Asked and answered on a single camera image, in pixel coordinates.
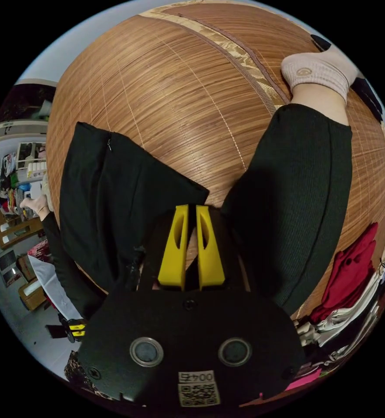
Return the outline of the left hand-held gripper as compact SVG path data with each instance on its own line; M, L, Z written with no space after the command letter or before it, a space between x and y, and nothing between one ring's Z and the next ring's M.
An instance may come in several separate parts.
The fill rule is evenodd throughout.
M52 339L66 338L70 342L74 342L74 337L83 337L85 335L84 328L84 324L69 324L69 328L63 325L46 325L46 330Z

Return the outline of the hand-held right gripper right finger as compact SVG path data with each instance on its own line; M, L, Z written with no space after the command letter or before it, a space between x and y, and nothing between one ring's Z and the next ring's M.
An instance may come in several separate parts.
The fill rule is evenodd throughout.
M196 206L196 230L199 289L220 287L225 274L208 206Z

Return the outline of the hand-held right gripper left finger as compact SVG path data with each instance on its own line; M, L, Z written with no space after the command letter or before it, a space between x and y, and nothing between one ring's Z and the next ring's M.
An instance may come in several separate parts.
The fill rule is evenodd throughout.
M163 287L185 289L188 223L189 206L176 206L158 274L159 284Z

